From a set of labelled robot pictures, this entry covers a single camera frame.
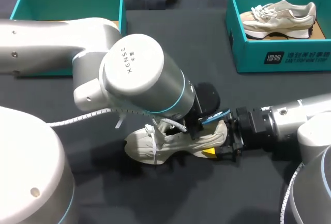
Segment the logo on box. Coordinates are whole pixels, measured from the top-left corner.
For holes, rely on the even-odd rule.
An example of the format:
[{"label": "logo on box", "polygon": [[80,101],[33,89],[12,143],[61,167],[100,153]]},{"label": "logo on box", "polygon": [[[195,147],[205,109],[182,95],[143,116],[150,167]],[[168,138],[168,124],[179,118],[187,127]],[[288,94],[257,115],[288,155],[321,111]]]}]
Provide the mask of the logo on box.
[{"label": "logo on box", "polygon": [[264,64],[265,65],[274,65],[274,64],[280,64],[281,60],[283,59],[284,52],[268,52]]}]

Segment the dark table surface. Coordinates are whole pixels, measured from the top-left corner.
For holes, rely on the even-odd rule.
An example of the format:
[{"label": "dark table surface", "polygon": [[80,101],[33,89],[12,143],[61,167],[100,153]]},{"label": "dark table surface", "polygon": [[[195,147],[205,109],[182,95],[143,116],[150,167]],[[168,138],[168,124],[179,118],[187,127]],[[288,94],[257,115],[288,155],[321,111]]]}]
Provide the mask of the dark table surface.
[{"label": "dark table surface", "polygon": [[[222,106],[268,106],[330,91],[330,73],[237,74],[224,10],[128,11],[128,33],[155,38],[194,83],[217,88]],[[72,80],[0,77],[0,105],[46,122],[81,114]],[[117,116],[56,129],[77,182],[79,224],[279,223],[282,194],[298,161],[288,150],[244,152],[240,164],[191,155],[161,166],[129,159],[123,139],[149,121]]]}]

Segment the white shoelace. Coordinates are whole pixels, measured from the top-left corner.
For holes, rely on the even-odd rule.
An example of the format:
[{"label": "white shoelace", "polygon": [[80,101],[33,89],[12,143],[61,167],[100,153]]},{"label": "white shoelace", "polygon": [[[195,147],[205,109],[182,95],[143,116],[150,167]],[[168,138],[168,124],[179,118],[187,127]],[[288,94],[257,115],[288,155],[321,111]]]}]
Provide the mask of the white shoelace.
[{"label": "white shoelace", "polygon": [[156,156],[155,129],[153,126],[146,124],[145,130],[152,139],[151,142],[152,142],[152,148],[153,148],[153,162],[155,163],[155,156]]},{"label": "white shoelace", "polygon": [[257,6],[255,8],[251,8],[253,15],[256,19],[259,18],[265,18],[266,16],[272,17],[272,16],[277,16],[275,13],[277,13],[274,9],[268,9],[266,6]]}]

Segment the cardboard box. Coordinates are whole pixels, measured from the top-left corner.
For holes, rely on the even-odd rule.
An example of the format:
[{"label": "cardboard box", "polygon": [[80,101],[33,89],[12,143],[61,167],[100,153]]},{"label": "cardboard box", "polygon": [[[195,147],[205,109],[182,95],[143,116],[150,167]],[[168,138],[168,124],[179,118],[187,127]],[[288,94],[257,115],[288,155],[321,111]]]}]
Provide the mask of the cardboard box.
[{"label": "cardboard box", "polygon": [[[63,21],[90,17],[105,18],[117,23],[126,35],[124,0],[17,0],[11,20]],[[69,76],[71,68],[34,76]]]},{"label": "cardboard box", "polygon": [[295,5],[314,2],[317,22],[310,39],[246,37],[240,14],[251,7],[281,0],[229,0],[226,25],[238,72],[331,70],[331,0],[286,0]]}]

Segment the sneaker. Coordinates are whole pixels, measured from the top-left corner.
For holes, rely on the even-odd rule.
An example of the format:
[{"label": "sneaker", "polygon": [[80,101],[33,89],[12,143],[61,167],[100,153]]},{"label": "sneaker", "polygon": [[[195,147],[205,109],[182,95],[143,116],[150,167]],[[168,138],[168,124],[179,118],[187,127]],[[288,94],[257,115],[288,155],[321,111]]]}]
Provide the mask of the sneaker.
[{"label": "sneaker", "polygon": [[145,128],[133,132],[125,139],[126,154],[138,162],[151,165],[160,165],[179,151],[206,158],[202,151],[223,145],[228,134],[224,121],[208,123],[195,140],[191,139],[190,134],[182,132],[167,136],[166,131],[169,128],[169,124],[160,123],[154,126],[145,125]]},{"label": "sneaker", "polygon": [[251,8],[242,13],[240,19],[249,38],[263,39],[272,33],[287,37],[308,39],[316,20],[316,6],[292,5],[286,0]]}]

